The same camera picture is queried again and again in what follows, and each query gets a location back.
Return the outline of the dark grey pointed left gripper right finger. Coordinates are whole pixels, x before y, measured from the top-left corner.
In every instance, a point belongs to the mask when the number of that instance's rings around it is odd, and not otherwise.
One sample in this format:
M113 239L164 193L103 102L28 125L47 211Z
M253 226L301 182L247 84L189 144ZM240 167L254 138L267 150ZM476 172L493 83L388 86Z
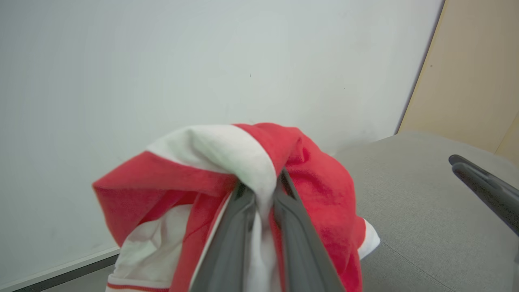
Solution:
M448 158L455 176L476 194L516 235L519 234L519 191L460 155Z

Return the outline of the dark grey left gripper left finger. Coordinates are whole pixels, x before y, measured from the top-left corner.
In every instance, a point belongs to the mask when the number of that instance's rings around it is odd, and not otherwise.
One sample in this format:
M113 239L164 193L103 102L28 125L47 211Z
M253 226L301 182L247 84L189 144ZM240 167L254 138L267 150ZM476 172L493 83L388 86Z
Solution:
M190 286L191 292L244 292L255 195L237 183Z

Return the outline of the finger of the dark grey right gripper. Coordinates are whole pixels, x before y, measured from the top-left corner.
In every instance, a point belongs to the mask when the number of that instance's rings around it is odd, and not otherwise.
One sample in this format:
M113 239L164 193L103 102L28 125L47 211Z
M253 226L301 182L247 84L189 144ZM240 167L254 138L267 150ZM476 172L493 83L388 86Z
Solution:
M344 292L296 187L283 168L274 191L274 217L281 233L286 292Z

